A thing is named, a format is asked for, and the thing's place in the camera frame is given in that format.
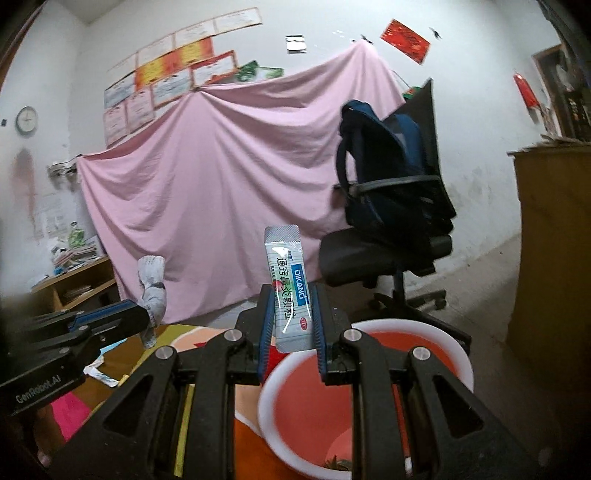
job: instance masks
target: stain on wall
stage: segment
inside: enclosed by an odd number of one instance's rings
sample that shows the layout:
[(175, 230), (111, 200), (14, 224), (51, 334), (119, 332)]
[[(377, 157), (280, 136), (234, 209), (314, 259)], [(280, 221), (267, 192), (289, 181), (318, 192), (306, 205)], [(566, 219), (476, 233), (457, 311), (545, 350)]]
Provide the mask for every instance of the stain on wall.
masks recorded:
[(26, 205), (29, 220), (35, 231), (35, 169), (31, 152), (26, 148), (22, 148), (12, 162), (11, 180), (15, 201), (17, 204)]

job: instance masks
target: wall clock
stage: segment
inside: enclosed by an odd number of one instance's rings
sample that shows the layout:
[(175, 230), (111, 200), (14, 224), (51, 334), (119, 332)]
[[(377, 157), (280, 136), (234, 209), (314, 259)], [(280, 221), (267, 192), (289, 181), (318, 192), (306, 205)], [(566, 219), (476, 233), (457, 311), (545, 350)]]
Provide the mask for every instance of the wall clock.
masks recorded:
[(17, 130), (21, 135), (31, 135), (37, 128), (37, 112), (32, 106), (21, 109), (17, 115)]

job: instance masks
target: certificate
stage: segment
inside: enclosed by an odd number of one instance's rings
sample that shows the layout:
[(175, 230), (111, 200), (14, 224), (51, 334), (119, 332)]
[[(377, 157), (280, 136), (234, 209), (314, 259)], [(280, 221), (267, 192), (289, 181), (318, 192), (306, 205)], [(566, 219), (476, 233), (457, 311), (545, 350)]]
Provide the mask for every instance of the certificate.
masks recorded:
[(121, 103), (135, 91), (135, 72), (105, 90), (105, 109)]
[(194, 85), (201, 86), (234, 75), (238, 67), (235, 53), (230, 50), (212, 59), (196, 63), (191, 69), (193, 70)]
[(161, 38), (138, 52), (138, 66), (145, 65), (149, 61), (155, 60), (173, 50), (174, 36), (168, 35), (167, 37)]
[(157, 82), (172, 75), (183, 68), (180, 61), (180, 52), (174, 50), (166, 55), (142, 65), (136, 71), (135, 89), (141, 90), (150, 83)]
[(238, 30), (238, 28), (250, 27), (251, 25), (262, 24), (261, 14), (257, 7), (222, 15), (213, 20), (218, 34)]
[(152, 85), (154, 106), (158, 108), (165, 103), (172, 102), (191, 90), (191, 70), (184, 69), (170, 77), (166, 77)]
[(138, 128), (143, 127), (156, 118), (150, 87), (135, 92), (127, 99), (125, 106), (127, 108), (127, 124), (130, 133), (135, 132)]
[(213, 19), (206, 20), (205, 22), (191, 25), (176, 32), (174, 34), (174, 44), (177, 48), (180, 48), (215, 34), (216, 27), (213, 24)]
[(198, 61), (213, 57), (213, 42), (211, 38), (204, 38), (179, 48), (178, 56), (183, 67), (188, 67)]
[(110, 147), (127, 135), (125, 104), (120, 103), (107, 110), (103, 115), (103, 122), (105, 124), (105, 141), (107, 142), (107, 147)]
[(117, 65), (107, 70), (107, 85), (113, 85), (133, 72), (137, 66), (136, 62), (137, 54), (134, 53), (131, 57), (121, 60)]

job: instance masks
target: chair seat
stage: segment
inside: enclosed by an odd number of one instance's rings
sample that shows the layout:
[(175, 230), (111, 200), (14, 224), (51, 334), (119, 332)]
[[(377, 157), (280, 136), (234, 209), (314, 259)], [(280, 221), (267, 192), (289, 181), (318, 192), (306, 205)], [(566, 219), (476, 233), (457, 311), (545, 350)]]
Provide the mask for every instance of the chair seat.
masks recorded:
[(320, 272), (331, 287), (380, 275), (394, 275), (397, 270), (410, 270), (420, 275), (421, 270), (433, 268), (434, 259), (450, 254), (452, 238), (449, 235), (433, 237), (431, 249), (434, 256), (426, 259), (405, 248), (380, 243), (354, 228), (348, 228), (329, 233), (322, 239)]

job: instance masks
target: pink cloth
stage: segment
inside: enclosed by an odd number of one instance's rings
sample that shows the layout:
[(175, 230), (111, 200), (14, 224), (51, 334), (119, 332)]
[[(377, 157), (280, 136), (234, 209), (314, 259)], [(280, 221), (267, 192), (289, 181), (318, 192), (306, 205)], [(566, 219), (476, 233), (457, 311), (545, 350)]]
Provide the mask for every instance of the pink cloth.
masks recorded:
[(250, 298), (269, 282), (265, 227), (289, 223), (300, 227), (308, 280), (318, 278), (320, 240), (347, 226), (333, 185), (351, 99), (381, 118), (403, 102), (364, 41), (301, 73), (203, 87), (136, 137), (80, 158), (121, 297), (141, 297), (138, 258), (162, 255), (165, 323)]
[(72, 392), (51, 402), (51, 407), (65, 441), (74, 436), (90, 415), (90, 409)]

